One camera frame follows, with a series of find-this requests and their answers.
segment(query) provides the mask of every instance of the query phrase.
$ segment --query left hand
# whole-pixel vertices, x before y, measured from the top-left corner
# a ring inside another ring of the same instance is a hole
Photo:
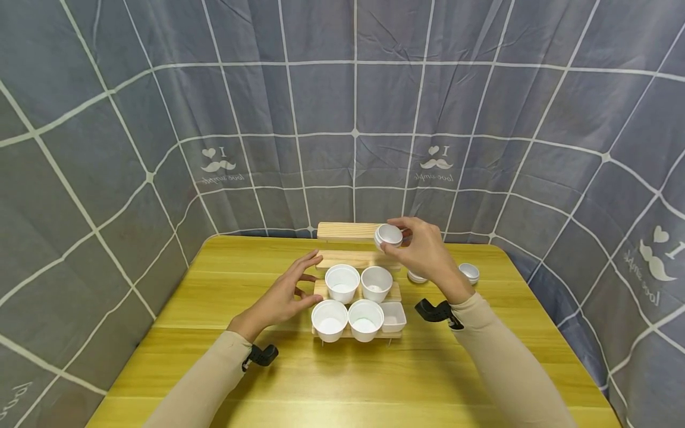
[[[313,250],[295,260],[254,305],[233,318],[226,330],[235,331],[247,341],[254,342],[263,329],[287,321],[322,301],[322,296],[307,294],[297,287],[298,281],[317,280],[315,276],[307,275],[304,271],[323,259],[322,256],[316,255],[318,252],[319,250]]]

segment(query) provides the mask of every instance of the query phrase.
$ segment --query beige sleeve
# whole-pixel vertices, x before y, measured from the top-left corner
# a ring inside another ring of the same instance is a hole
[[[224,331],[157,406],[146,428],[207,428],[229,392],[242,379],[252,344]]]
[[[538,360],[480,294],[452,313],[464,325],[454,336],[469,353],[495,405],[514,427],[576,427],[559,392]]]

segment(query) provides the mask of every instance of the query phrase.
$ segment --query hand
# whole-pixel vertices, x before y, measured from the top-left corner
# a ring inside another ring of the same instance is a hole
[[[433,281],[452,304],[463,303],[475,293],[469,279],[447,252],[437,226],[417,217],[391,218],[388,223],[410,229],[412,241],[406,248],[395,248],[383,242],[381,248],[385,254],[413,273]]]
[[[298,281],[316,281],[315,276],[307,275],[304,271],[323,259],[316,255],[318,252],[313,250],[295,260],[254,305],[233,318],[226,330],[235,331],[247,341],[254,342],[263,329],[287,321],[322,301],[322,296],[309,295],[297,287]]]

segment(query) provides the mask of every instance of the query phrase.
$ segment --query wooden table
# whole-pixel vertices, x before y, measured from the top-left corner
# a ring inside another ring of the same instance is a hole
[[[231,318],[315,247],[370,251],[373,244],[238,236],[208,241],[88,426],[141,426]],[[448,248],[459,262],[479,267],[478,291],[545,367],[578,425],[620,427],[507,255],[489,245]],[[275,344],[278,358],[268,368],[251,366],[212,426],[506,426],[447,324],[427,323],[413,308],[424,297],[440,303],[437,287],[411,284],[404,268],[395,277],[407,315],[402,339],[322,346],[311,334],[310,311],[302,313],[257,339],[262,348]]]

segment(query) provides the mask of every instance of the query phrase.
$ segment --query white cup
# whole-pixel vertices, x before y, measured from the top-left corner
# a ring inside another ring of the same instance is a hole
[[[362,299],[352,303],[347,312],[352,336],[360,342],[370,342],[383,327],[383,309],[378,303]]]
[[[360,276],[359,272],[352,266],[337,264],[326,272],[324,280],[328,287],[328,296],[346,305],[354,298]]]
[[[413,273],[411,270],[407,270],[407,278],[414,284],[423,284],[428,281],[424,277],[419,277],[417,274]]]
[[[380,225],[376,228],[373,241],[378,251],[383,251],[381,249],[381,243],[383,242],[387,242],[393,247],[399,247],[402,245],[402,230],[393,225]]]
[[[471,263],[461,263],[459,265],[459,270],[461,270],[462,273],[469,278],[469,282],[472,286],[474,286],[480,279],[480,271]]]
[[[365,299],[381,303],[393,286],[393,276],[380,266],[370,266],[362,272],[362,294]]]
[[[347,308],[335,300],[324,300],[312,310],[312,325],[324,342],[335,342],[347,325]]]

